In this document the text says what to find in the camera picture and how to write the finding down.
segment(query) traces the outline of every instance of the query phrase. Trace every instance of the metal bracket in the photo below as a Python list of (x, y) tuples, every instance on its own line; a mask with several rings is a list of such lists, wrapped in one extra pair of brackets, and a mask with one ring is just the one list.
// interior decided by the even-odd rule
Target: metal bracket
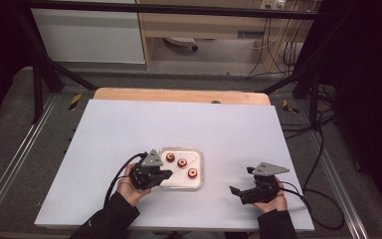
[(261, 162), (253, 171), (249, 172), (258, 176), (273, 176), (275, 174), (289, 172), (288, 168), (276, 166), (267, 162)]
[(142, 161), (142, 167), (163, 166), (163, 161), (155, 149), (153, 149)]

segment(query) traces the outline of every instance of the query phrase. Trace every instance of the black sleeve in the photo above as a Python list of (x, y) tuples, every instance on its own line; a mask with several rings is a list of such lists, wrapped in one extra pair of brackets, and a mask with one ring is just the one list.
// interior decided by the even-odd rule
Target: black sleeve
[(110, 202), (102, 210), (95, 213), (70, 238), (125, 238), (126, 229), (138, 215), (138, 210), (116, 192), (111, 197)]
[(288, 211), (273, 210), (259, 218), (260, 238), (296, 239), (296, 233)]

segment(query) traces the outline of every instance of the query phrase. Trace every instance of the hand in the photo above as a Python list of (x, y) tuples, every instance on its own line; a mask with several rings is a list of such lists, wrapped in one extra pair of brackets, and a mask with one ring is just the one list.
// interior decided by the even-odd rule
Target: hand
[[(284, 188), (284, 185), (279, 182), (279, 179), (276, 177), (276, 180), (278, 181), (279, 187)], [(277, 211), (286, 211), (287, 210), (287, 199), (285, 198), (284, 192), (280, 190), (278, 192), (278, 195), (276, 197), (268, 202), (268, 203), (263, 203), (263, 202), (256, 202), (253, 203), (253, 205), (259, 210), (261, 210), (263, 213), (267, 213), (273, 210)]]
[(141, 197), (151, 192), (151, 189), (141, 190), (132, 185), (131, 179), (129, 178), (129, 173), (134, 166), (135, 163), (129, 164), (126, 167), (125, 174), (123, 175), (124, 177), (117, 182), (116, 189), (116, 191), (119, 192), (119, 194), (122, 195), (122, 197), (125, 198), (125, 200), (133, 207), (137, 204)]

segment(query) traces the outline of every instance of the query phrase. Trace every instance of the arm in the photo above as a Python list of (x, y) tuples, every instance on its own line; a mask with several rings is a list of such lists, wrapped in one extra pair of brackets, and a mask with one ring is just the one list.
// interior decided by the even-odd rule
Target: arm
[[(281, 182), (279, 182), (279, 187), (284, 187)], [(268, 203), (256, 202), (253, 205), (263, 213), (258, 218), (261, 238), (296, 239), (283, 191), (279, 191), (278, 195)]]
[[(126, 167), (124, 176), (129, 175), (133, 166), (134, 164), (130, 164)], [(135, 207), (136, 203), (148, 193), (150, 193), (150, 189), (136, 189), (129, 177), (123, 177), (117, 183), (116, 193), (110, 198), (110, 202), (95, 213), (70, 238), (125, 238), (126, 229), (139, 215)]]
[(260, 237), (263, 239), (296, 239), (289, 212), (273, 210), (259, 218)]

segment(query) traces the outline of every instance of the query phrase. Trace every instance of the gray carpet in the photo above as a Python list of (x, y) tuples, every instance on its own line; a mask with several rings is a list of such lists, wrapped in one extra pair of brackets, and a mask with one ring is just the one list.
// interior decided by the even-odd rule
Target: gray carpet
[[(257, 78), (244, 80), (225, 76), (172, 76), (150, 74), (86, 74), (82, 76), (99, 86), (123, 88), (187, 89), (187, 90), (235, 90), (253, 92), (265, 88), (277, 79)], [(71, 81), (66, 85), (75, 87)], [(301, 114), (284, 112), (283, 99), (293, 103), (290, 91), (293, 85), (286, 86), (272, 94), (272, 104), (277, 107), (280, 121), (283, 123), (304, 123)], [(74, 135), (88, 99), (93, 93), (82, 96), (75, 111), (68, 107), (75, 93), (61, 94), (47, 120), (35, 145), (26, 158), (10, 190), (0, 206), (0, 232), (70, 235), (72, 230), (50, 230), (34, 226), (34, 220), (40, 210), (39, 202), (46, 197), (51, 183), (64, 158), (64, 150), (69, 138)], [(0, 110), (0, 175), (14, 155), (21, 140), (26, 135), (33, 118), (33, 98), (31, 74), (21, 72), (14, 81), (11, 93), (5, 99)], [(339, 125), (328, 124), (324, 127), (324, 140), (333, 163), (353, 199), (357, 212), (370, 238), (382, 238), (382, 198), (367, 174), (354, 169), (353, 156), (347, 148)], [(289, 139), (287, 146), (293, 160), (299, 181), (303, 183), (317, 156), (309, 133)], [(309, 188), (319, 190), (331, 197), (333, 193), (325, 177), (321, 164), (318, 165)], [(327, 200), (308, 193), (307, 199), (314, 208), (314, 217), (327, 225), (339, 223), (338, 210)], [(315, 225), (315, 231), (303, 232), (300, 238), (352, 238), (347, 226), (330, 231)]]

